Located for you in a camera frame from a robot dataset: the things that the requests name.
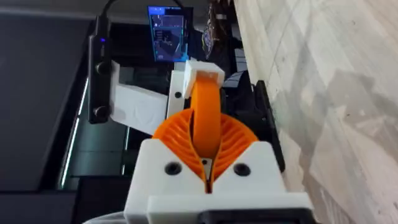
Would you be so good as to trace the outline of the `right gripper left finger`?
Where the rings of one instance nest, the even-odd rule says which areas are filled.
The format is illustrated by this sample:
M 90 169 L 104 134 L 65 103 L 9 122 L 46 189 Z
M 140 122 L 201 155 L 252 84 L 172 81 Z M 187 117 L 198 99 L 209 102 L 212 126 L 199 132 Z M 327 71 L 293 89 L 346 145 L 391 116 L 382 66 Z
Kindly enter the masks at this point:
M 196 223 L 206 194 L 205 168 L 192 144 L 187 109 L 142 142 L 124 208 L 128 223 Z

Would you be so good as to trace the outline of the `finger of the left gripper with orange wedge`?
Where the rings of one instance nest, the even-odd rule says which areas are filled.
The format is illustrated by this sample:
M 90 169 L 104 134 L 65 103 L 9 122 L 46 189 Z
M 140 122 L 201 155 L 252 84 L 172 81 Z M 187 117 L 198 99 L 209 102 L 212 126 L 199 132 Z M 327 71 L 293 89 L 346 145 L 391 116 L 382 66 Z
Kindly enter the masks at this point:
M 220 88 L 225 72 L 216 64 L 188 60 L 185 63 L 183 97 L 191 99 L 192 143 L 200 157 L 215 157 L 221 142 Z

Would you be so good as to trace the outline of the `bare white finger of the left gripper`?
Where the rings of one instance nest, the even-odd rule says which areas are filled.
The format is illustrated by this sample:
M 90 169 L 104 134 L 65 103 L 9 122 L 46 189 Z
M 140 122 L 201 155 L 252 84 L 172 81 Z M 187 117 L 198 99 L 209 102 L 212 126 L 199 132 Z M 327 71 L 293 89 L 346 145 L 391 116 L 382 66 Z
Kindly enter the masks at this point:
M 170 88 L 166 114 L 167 118 L 184 109 L 185 98 L 182 95 L 183 82 L 184 72 L 173 70 L 170 77 Z

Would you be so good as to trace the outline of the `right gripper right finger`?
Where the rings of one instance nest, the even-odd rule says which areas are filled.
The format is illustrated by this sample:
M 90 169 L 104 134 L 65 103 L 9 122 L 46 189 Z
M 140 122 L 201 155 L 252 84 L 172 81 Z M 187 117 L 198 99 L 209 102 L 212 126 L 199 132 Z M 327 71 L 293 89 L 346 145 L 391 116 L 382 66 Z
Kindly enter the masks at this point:
M 261 192 L 284 188 L 270 143 L 242 122 L 221 115 L 221 142 L 212 162 L 211 194 Z

